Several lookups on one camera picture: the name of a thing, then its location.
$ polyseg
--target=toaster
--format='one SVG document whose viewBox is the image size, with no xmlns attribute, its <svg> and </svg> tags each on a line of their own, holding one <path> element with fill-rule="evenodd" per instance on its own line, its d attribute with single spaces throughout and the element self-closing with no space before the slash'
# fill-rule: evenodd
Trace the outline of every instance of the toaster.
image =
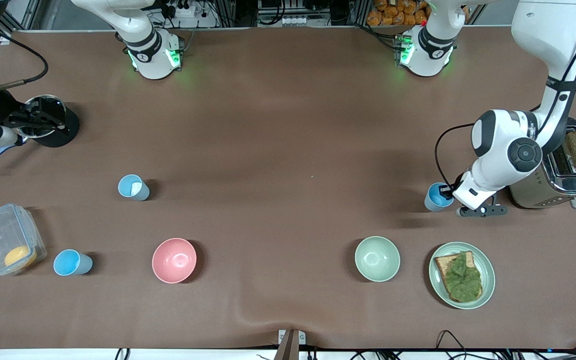
<svg viewBox="0 0 576 360">
<path fill-rule="evenodd" d="M 576 130 L 576 120 L 568 118 L 566 132 Z M 576 167 L 569 160 L 566 141 L 543 157 L 530 176 L 510 185 L 514 202 L 522 208 L 544 209 L 570 202 L 576 209 Z"/>
</svg>

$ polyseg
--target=blue cup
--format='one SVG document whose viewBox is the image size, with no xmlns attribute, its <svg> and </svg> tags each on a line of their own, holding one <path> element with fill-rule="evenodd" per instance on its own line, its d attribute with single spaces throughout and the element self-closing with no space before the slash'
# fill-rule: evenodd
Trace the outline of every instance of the blue cup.
<svg viewBox="0 0 576 360">
<path fill-rule="evenodd" d="M 439 212 L 446 207 L 450 207 L 453 201 L 455 201 L 454 198 L 448 199 L 441 196 L 439 193 L 439 187 L 443 186 L 446 186 L 445 182 L 435 182 L 428 187 L 428 191 L 425 193 L 423 204 L 425 205 L 425 208 L 431 212 Z"/>
<path fill-rule="evenodd" d="M 92 268 L 92 259 L 85 253 L 69 248 L 55 257 L 52 268 L 60 276 L 82 275 Z"/>
<path fill-rule="evenodd" d="M 151 194 L 151 189 L 148 188 L 144 180 L 135 174 L 122 177 L 121 180 L 119 180 L 117 190 L 124 198 L 135 201 L 144 201 L 148 199 L 148 196 Z"/>
</svg>

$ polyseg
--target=metal clamp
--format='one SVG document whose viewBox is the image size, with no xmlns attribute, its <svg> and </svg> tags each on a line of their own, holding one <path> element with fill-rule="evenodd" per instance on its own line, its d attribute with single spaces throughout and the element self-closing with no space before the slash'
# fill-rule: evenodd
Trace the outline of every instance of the metal clamp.
<svg viewBox="0 0 576 360">
<path fill-rule="evenodd" d="M 492 201 L 490 205 L 484 203 L 476 210 L 471 210 L 466 206 L 462 206 L 457 209 L 457 216 L 462 218 L 487 218 L 487 217 L 501 217 L 508 214 L 508 208 L 504 205 L 497 203 L 497 194 L 490 196 Z"/>
</svg>

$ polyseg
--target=green indicator light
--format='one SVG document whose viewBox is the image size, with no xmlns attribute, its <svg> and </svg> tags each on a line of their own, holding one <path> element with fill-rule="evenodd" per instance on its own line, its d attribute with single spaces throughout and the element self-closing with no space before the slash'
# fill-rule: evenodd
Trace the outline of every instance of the green indicator light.
<svg viewBox="0 0 576 360">
<path fill-rule="evenodd" d="M 166 50 L 166 56 L 168 57 L 168 60 L 170 61 L 170 65 L 172 65 L 173 68 L 177 68 L 181 64 L 181 62 L 179 61 L 179 55 L 177 54 L 177 52 Z"/>
<path fill-rule="evenodd" d="M 128 56 L 130 57 L 130 61 L 132 62 L 132 67 L 137 69 L 137 64 L 135 63 L 135 58 L 133 57 L 133 54 L 128 52 Z"/>
<path fill-rule="evenodd" d="M 410 58 L 415 52 L 415 44 L 411 43 L 410 46 L 401 53 L 401 63 L 407 65 L 410 63 Z"/>
</svg>

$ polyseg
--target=plate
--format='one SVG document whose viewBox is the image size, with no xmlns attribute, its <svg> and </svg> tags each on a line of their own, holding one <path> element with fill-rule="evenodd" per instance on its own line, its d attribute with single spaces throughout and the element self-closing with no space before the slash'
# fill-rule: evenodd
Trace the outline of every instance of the plate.
<svg viewBox="0 0 576 360">
<path fill-rule="evenodd" d="M 457 302 L 450 299 L 450 296 L 448 296 L 448 291 L 442 282 L 442 276 L 439 272 L 439 268 L 437 268 L 437 264 L 435 263 L 435 258 L 458 254 L 461 251 L 472 251 L 475 267 L 481 273 L 481 287 L 483 288 L 483 292 L 477 300 L 470 302 Z M 428 274 L 430 276 L 430 284 L 432 285 L 432 288 L 437 293 L 437 295 L 441 298 L 441 300 L 457 309 L 477 309 L 480 306 L 486 304 L 495 291 L 495 271 L 492 268 L 492 264 L 490 263 L 489 258 L 480 249 L 468 243 L 455 241 L 439 246 L 439 248 L 432 254 L 432 257 L 430 258 Z"/>
</svg>

